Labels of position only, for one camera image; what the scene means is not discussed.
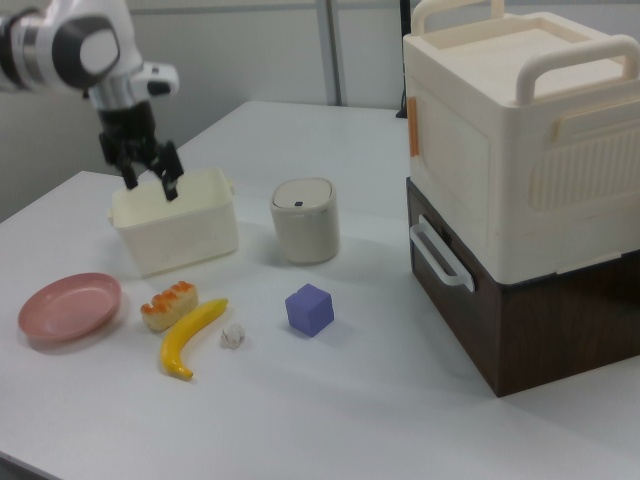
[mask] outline dark wooden cabinet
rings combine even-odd
[[[411,244],[415,276],[497,396],[640,354],[640,252],[501,285],[410,179],[407,196],[410,226],[425,217],[473,277],[474,292],[443,284]]]

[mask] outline gray wall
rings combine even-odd
[[[324,0],[129,3],[143,56],[180,73],[178,95],[153,103],[160,139],[182,145],[248,100],[336,102]],[[80,170],[112,173],[99,132],[79,95],[0,94],[0,221]]]
[[[181,145],[248,100],[399,106],[398,0],[128,3],[143,56],[176,65],[181,77],[177,96],[154,102],[160,139]],[[506,3],[511,13],[553,11],[608,33],[640,39],[638,1]],[[33,4],[48,2],[0,0],[0,9]],[[446,25],[487,11],[465,7],[435,20]],[[80,170],[113,172],[104,165],[99,131],[93,108],[78,95],[0,94],[0,221]]]

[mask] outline toy banana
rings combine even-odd
[[[160,349],[162,366],[171,375],[190,380],[193,372],[180,359],[182,347],[191,337],[218,318],[227,308],[229,300],[219,298],[203,303],[176,322],[164,337]]]

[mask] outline purple cube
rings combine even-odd
[[[284,301],[289,324],[302,333],[315,337],[333,322],[331,295],[307,283]]]

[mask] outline small white figurine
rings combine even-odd
[[[235,350],[240,346],[243,339],[244,328],[242,328],[240,325],[230,325],[222,330],[222,348],[231,348]]]

